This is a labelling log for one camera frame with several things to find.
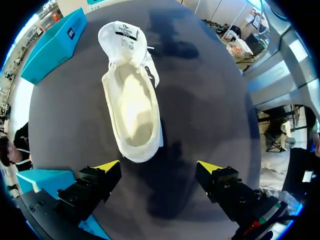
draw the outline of dark gray table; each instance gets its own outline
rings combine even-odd
[[[127,1],[86,15],[74,56],[33,89],[29,113],[35,168],[72,169],[120,160],[122,179],[94,215],[115,240],[227,239],[237,229],[195,181],[197,160],[232,166],[259,185],[260,136],[246,84],[216,35],[173,0]],[[123,159],[101,78],[108,58],[97,34],[112,21],[146,34],[165,146],[149,161]]]

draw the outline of shoe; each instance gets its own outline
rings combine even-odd
[[[160,80],[146,36],[115,21],[99,30],[98,41],[109,58],[102,84],[117,146],[127,159],[146,162],[163,146],[155,93]]]

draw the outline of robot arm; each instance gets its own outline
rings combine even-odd
[[[203,161],[196,165],[195,178],[210,201],[218,203],[225,214],[239,225],[233,240],[271,239],[270,228],[288,208],[277,198],[261,196],[238,178],[230,166],[222,168]]]

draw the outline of shoe insole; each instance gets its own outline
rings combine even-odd
[[[152,102],[147,84],[130,64],[117,67],[115,79],[120,88],[113,106],[118,133],[133,147],[144,145],[153,131]]]

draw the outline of teal box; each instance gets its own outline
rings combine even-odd
[[[45,190],[55,199],[58,199],[58,189],[64,190],[75,183],[74,174],[69,170],[32,169],[17,172],[16,177],[23,194],[34,190]],[[111,239],[92,214],[86,221],[81,221],[78,227],[98,237]]]
[[[36,85],[53,69],[71,58],[86,24],[87,18],[82,8],[54,24],[34,46],[21,77]]]

